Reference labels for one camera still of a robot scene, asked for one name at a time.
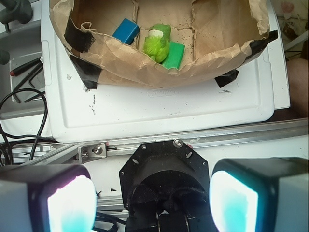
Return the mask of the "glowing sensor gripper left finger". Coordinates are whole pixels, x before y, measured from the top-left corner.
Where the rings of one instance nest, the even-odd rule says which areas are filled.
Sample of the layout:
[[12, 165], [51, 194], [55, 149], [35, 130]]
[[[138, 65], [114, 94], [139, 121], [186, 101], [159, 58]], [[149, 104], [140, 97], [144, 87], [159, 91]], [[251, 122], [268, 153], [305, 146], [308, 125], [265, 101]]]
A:
[[0, 169], [2, 232], [91, 232], [97, 195], [82, 165], [8, 165]]

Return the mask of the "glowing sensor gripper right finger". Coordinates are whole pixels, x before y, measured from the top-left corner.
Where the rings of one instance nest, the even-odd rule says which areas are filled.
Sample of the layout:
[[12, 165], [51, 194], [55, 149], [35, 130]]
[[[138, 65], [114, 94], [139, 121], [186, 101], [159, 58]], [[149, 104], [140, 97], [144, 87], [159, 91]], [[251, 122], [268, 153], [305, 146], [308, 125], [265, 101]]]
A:
[[220, 232], [307, 232], [309, 161], [221, 159], [213, 168], [209, 198]]

